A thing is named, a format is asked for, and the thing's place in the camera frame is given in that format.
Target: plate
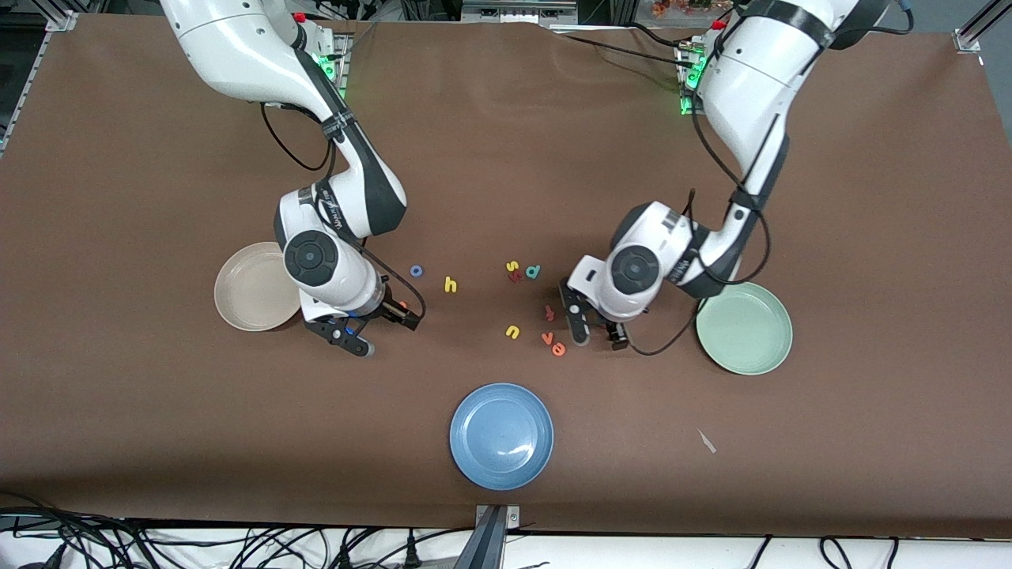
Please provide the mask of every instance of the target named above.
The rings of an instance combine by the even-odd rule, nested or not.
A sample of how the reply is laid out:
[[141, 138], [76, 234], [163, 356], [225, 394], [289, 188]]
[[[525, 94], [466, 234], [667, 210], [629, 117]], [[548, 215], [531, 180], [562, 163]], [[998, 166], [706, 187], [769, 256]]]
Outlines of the plate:
[[226, 322], [247, 332], [287, 322], [299, 311], [299, 287], [277, 243], [256, 243], [232, 255], [215, 280], [215, 306]]
[[772, 372], [787, 358], [794, 338], [787, 309], [762, 287], [726, 287], [696, 317], [706, 353], [722, 368], [743, 376]]
[[515, 490], [537, 478], [554, 443], [549, 410], [536, 395], [514, 384], [473, 391], [449, 426], [457, 468], [489, 490]]

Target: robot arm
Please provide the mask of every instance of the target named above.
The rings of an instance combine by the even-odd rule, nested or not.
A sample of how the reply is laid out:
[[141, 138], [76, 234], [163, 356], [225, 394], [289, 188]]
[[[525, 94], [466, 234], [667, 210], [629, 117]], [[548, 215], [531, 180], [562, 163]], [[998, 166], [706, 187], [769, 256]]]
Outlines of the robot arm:
[[628, 343], [622, 323], [644, 312], [664, 280], [705, 299], [735, 277], [786, 158], [794, 95], [819, 55], [835, 47], [834, 29], [844, 22], [857, 27], [852, 13], [863, 18], [859, 25], [870, 25], [887, 6], [888, 0], [753, 0], [727, 28], [702, 37], [707, 62], [693, 102], [702, 103], [734, 154], [741, 183], [716, 231], [654, 201], [625, 216], [607, 259], [583, 257], [560, 284], [577, 345], [589, 341], [589, 309], [603, 317], [612, 347], [620, 349]]
[[305, 108], [350, 168], [331, 178], [358, 238], [400, 225], [408, 199], [355, 115], [306, 52], [307, 26], [282, 0], [164, 0], [162, 7], [190, 65], [216, 91], [238, 99]]
[[162, 0], [186, 58], [230, 97], [294, 105], [316, 117], [349, 164], [344, 172], [285, 194], [274, 235], [300, 289], [306, 327], [348, 352], [374, 348], [349, 326], [386, 318], [414, 330], [421, 319], [392, 298], [358, 239], [393, 231], [407, 209], [397, 176], [311, 53], [329, 30], [297, 22], [283, 0]]

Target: green indicator light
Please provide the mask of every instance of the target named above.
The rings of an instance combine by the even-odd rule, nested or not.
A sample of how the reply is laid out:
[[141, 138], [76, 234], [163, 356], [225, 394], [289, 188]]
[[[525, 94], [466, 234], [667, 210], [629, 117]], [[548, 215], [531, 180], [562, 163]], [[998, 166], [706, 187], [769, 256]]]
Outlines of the green indicator light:
[[685, 84], [690, 89], [695, 89], [699, 85], [699, 78], [702, 77], [702, 70], [706, 68], [706, 58], [700, 57], [699, 63], [692, 66], [692, 71], [685, 79]]
[[316, 54], [311, 54], [311, 55], [313, 56], [313, 61], [315, 61], [316, 64], [320, 66], [320, 69], [323, 70], [323, 73], [324, 75], [327, 76], [327, 79], [333, 81], [334, 76], [336, 75], [336, 72], [334, 71], [334, 63], [325, 57], [321, 57]]

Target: table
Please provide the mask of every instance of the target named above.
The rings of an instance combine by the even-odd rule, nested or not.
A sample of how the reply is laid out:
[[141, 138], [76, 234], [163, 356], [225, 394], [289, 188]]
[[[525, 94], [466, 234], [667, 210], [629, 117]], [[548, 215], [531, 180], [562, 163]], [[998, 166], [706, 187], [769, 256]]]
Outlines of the table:
[[[0, 486], [146, 517], [452, 526], [509, 502], [539, 530], [1009, 536], [1012, 153], [947, 35], [827, 54], [798, 95], [757, 279], [794, 345], [759, 378], [694, 338], [643, 358], [539, 337], [565, 335], [544, 305], [630, 208], [696, 187], [697, 219], [723, 215], [731, 188], [664, 64], [526, 24], [385, 23], [355, 58], [349, 104], [409, 196], [369, 246], [425, 266], [430, 311], [415, 333], [370, 326], [371, 360], [215, 310], [225, 260], [315, 181], [257, 105], [204, 86], [161, 18], [54, 37], [0, 161]], [[315, 125], [275, 124], [321, 155]], [[513, 259], [540, 275], [511, 282]], [[669, 287], [629, 333], [660, 345], [691, 310]], [[509, 493], [447, 448], [491, 382], [556, 424], [547, 468]]]

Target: green plate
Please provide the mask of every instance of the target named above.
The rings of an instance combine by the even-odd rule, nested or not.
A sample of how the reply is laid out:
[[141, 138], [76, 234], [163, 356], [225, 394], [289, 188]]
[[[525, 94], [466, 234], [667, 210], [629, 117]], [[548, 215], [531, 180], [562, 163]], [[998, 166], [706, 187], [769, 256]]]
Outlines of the green plate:
[[794, 337], [787, 309], [752, 282], [726, 287], [706, 301], [696, 318], [696, 333], [713, 361], [743, 376], [775, 370], [787, 358]]

